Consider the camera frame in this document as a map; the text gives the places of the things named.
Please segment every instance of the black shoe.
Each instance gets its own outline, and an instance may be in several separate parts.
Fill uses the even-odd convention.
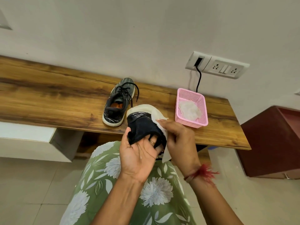
[[[153,122],[151,118],[153,112],[156,112],[156,116],[158,116],[158,112],[160,113],[159,110],[148,104],[139,105],[127,111],[126,116],[128,127],[131,128],[131,131],[128,133],[128,141],[130,145],[138,142],[145,136],[150,135],[149,139],[151,139],[152,136],[157,136],[157,141],[154,144],[154,148],[161,144],[163,145],[164,149],[166,148],[167,139],[166,135],[163,133],[165,130],[160,129]]]
[[[108,98],[104,113],[102,116],[103,123],[109,126],[119,126],[122,124],[124,114],[134,96],[135,87],[137,85],[130,78],[122,79],[111,91],[110,97]],[[139,88],[137,87],[137,99],[139,98]]]

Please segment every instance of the power cord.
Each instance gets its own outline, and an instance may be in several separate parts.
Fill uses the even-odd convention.
[[[200,73],[200,77],[199,77],[199,81],[198,81],[198,84],[197,84],[197,88],[196,88],[196,92],[198,93],[198,87],[199,87],[199,84],[200,84],[200,80],[201,80],[201,77],[202,77],[202,73],[200,72],[200,70],[198,69],[198,66],[195,65],[197,71]]]

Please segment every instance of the bracelet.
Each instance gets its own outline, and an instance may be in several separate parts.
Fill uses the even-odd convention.
[[[197,176],[201,176],[204,178],[205,181],[209,182],[209,183],[213,183],[212,182],[212,178],[215,178],[214,175],[219,174],[219,172],[212,172],[211,167],[206,165],[206,164],[202,164],[201,167],[193,174],[187,176],[184,178],[184,180],[189,183],[191,180],[193,180],[195,177]]]

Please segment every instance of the ring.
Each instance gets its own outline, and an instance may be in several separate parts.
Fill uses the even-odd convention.
[[[153,144],[153,146],[155,145],[155,143],[154,143],[152,140],[149,140],[149,142],[150,142],[150,143],[152,143],[152,144]]]

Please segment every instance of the floral fabric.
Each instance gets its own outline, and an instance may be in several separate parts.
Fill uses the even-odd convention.
[[[119,141],[108,142],[92,153],[60,225],[92,222],[120,174],[119,147]],[[196,224],[171,162],[155,162],[129,224]]]

